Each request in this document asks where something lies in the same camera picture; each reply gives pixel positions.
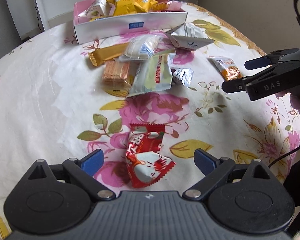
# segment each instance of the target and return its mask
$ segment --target beige wall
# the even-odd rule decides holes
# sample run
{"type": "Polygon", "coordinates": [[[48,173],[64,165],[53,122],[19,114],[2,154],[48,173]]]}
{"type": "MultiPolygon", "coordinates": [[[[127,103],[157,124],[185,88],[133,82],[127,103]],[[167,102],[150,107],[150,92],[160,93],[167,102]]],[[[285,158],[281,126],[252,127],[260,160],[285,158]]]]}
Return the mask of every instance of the beige wall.
{"type": "Polygon", "coordinates": [[[300,48],[300,28],[292,3],[293,0],[199,0],[200,6],[233,25],[266,53],[300,48]]]}

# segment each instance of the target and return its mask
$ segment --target silver bolt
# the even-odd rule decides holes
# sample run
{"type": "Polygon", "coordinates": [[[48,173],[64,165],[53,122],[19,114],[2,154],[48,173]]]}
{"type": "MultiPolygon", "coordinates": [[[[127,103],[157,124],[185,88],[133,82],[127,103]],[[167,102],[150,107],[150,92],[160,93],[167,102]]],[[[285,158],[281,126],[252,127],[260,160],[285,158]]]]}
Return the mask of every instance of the silver bolt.
{"type": "Polygon", "coordinates": [[[201,192],[197,189],[188,189],[186,191],[186,196],[187,197],[193,197],[193,198],[196,198],[196,197],[200,197],[201,195],[201,192]]]}
{"type": "Polygon", "coordinates": [[[100,198],[110,198],[112,196],[113,196],[113,192],[110,190],[103,189],[98,192],[98,197],[100,198]]]}

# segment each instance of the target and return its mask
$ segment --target tablecloth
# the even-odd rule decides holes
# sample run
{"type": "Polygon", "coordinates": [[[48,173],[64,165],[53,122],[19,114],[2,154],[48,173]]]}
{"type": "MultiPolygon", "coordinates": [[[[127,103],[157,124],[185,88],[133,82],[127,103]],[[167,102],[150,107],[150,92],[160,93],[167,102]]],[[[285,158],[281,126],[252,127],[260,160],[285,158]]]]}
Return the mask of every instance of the tablecloth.
{"type": "MultiPolygon", "coordinates": [[[[20,45],[0,60],[0,234],[10,229],[3,203],[36,159],[49,164],[82,158],[95,149],[105,154],[94,178],[118,194],[134,190],[124,159],[130,123],[164,123],[161,154],[173,167],[159,182],[141,190],[185,191],[204,177],[194,165],[194,150],[237,163],[260,158],[269,163],[300,143],[300,116],[289,96],[275,95],[254,102],[246,93],[226,94],[224,81],[209,56],[234,60],[243,75],[244,62],[263,51],[234,27],[204,8],[183,4],[193,22],[214,44],[194,52],[177,50],[173,64],[190,67],[190,88],[173,86],[160,93],[125,98],[126,90],[104,91],[104,66],[94,68],[87,56],[94,48],[129,41],[143,33],[164,36],[164,30],[123,34],[84,45],[75,41],[72,23],[52,28],[20,45]]],[[[171,48],[163,39],[160,50],[171,48]]],[[[272,167],[280,181],[293,155],[272,167]]]]}

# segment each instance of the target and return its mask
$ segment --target blue label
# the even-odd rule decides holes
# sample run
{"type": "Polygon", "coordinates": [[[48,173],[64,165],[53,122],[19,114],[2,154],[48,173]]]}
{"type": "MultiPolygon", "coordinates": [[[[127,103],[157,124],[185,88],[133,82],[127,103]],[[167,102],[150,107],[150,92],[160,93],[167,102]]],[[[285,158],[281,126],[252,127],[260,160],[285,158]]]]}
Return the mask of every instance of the blue label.
{"type": "Polygon", "coordinates": [[[129,29],[142,28],[142,27],[143,27],[143,22],[129,23],[129,29]]]}

